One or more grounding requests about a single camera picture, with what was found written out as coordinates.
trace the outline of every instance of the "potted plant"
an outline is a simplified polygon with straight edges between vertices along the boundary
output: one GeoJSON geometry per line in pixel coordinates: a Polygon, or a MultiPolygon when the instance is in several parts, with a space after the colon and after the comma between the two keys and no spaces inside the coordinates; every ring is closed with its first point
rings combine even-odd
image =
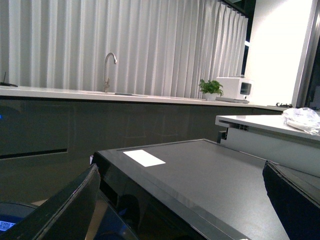
{"type": "Polygon", "coordinates": [[[208,80],[208,82],[205,82],[201,79],[199,86],[206,100],[215,101],[218,95],[220,95],[220,97],[224,95],[224,91],[221,89],[224,86],[216,80],[208,80]]]}

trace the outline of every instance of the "stovetop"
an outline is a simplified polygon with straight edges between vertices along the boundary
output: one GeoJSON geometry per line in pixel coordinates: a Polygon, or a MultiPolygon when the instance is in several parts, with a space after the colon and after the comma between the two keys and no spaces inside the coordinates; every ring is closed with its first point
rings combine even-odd
{"type": "Polygon", "coordinates": [[[276,106],[277,107],[280,107],[280,108],[287,108],[287,109],[290,109],[290,108],[292,108],[293,106],[292,106],[292,104],[282,104],[282,103],[280,103],[280,102],[277,102],[276,103],[276,106]]]}

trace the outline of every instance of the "green plant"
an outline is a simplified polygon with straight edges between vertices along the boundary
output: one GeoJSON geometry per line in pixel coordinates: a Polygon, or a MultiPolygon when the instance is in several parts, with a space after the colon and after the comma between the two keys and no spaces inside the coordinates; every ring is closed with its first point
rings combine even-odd
{"type": "Polygon", "coordinates": [[[220,97],[224,95],[224,91],[222,89],[224,86],[222,86],[218,81],[216,80],[208,80],[208,82],[205,82],[203,79],[200,80],[200,91],[204,94],[219,94],[220,97]]]}

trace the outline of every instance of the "small display screen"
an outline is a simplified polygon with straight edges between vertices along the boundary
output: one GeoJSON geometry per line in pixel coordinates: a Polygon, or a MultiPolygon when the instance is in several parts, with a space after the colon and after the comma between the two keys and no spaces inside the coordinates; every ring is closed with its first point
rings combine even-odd
{"type": "Polygon", "coordinates": [[[7,231],[13,225],[15,225],[15,223],[0,220],[0,231],[7,231]]]}
{"type": "Polygon", "coordinates": [[[240,94],[249,95],[250,92],[251,92],[251,84],[246,82],[241,83],[240,94]]]}

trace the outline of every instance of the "white wall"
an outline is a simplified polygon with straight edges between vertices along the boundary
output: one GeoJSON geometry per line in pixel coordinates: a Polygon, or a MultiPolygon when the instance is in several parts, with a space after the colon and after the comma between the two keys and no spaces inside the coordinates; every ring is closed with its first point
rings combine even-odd
{"type": "Polygon", "coordinates": [[[314,0],[256,0],[245,77],[252,102],[292,103],[314,0]]]}

